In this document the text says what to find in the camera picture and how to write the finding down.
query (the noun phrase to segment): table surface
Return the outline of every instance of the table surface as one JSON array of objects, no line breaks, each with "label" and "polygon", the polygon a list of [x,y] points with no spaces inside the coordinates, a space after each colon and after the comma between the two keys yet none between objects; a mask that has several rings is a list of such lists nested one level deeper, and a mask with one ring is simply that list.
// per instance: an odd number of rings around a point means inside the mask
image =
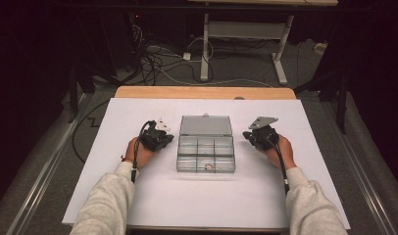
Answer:
[{"label": "table surface", "polygon": [[[246,100],[233,100],[238,96]],[[181,117],[205,113],[230,118],[236,162],[233,174],[180,173],[175,169]],[[292,90],[242,87],[121,87],[109,104],[63,223],[74,223],[91,188],[104,173],[117,167],[128,134],[138,133],[147,118],[162,118],[175,139],[137,178],[129,227],[287,231],[280,170],[242,136],[259,116],[279,118],[272,127],[293,143],[296,163],[308,178],[320,182],[349,228],[303,106]]]},{"label": "table surface", "polygon": [[337,0],[189,0],[192,2],[239,3],[267,5],[336,6]]},{"label": "table surface", "polygon": [[116,98],[295,100],[290,88],[122,86]]}]

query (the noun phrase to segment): white sleeve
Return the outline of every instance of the white sleeve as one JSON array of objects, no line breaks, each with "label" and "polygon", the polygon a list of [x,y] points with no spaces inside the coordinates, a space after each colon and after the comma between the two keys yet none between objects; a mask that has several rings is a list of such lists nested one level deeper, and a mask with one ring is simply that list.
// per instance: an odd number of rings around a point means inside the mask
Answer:
[{"label": "white sleeve", "polygon": [[77,215],[71,234],[125,234],[126,213],[131,206],[134,184],[132,163],[120,163],[92,188]]},{"label": "white sleeve", "polygon": [[299,167],[287,170],[290,191],[285,205],[290,216],[290,234],[347,234],[334,203],[317,181],[309,181]]}]

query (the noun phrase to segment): white platform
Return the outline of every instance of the white platform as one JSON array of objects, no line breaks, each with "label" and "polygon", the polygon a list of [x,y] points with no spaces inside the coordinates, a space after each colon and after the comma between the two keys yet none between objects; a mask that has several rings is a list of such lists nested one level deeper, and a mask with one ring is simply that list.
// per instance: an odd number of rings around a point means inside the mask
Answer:
[{"label": "white platform", "polygon": [[[229,116],[234,141],[234,174],[176,171],[182,115]],[[73,224],[86,197],[105,172],[115,170],[127,142],[143,123],[162,118],[175,139],[142,169],[130,209],[129,226],[181,229],[281,229],[285,214],[281,172],[244,139],[256,117],[279,118],[272,127],[293,145],[296,163],[320,182],[350,228],[300,101],[112,99],[76,185],[63,223]]]}]

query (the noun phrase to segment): person's left hand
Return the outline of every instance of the person's left hand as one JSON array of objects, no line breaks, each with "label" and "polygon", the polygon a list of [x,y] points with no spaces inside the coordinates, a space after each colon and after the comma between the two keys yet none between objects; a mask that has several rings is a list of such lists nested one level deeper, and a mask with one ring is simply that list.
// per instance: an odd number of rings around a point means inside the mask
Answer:
[{"label": "person's left hand", "polygon": [[[125,152],[125,158],[123,158],[123,161],[132,162],[132,163],[134,162],[134,146],[136,140],[137,137],[129,141],[128,147],[126,148]],[[144,148],[143,144],[140,142],[137,153],[137,168],[141,169],[145,165],[147,165],[155,154],[156,152],[152,152]]]}]

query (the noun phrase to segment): wooden table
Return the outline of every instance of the wooden table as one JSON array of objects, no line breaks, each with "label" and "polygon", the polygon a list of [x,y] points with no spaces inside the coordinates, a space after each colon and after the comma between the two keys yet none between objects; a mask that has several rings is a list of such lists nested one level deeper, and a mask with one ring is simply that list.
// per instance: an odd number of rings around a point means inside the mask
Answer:
[{"label": "wooden table", "polygon": [[115,98],[295,100],[290,88],[122,86]]}]

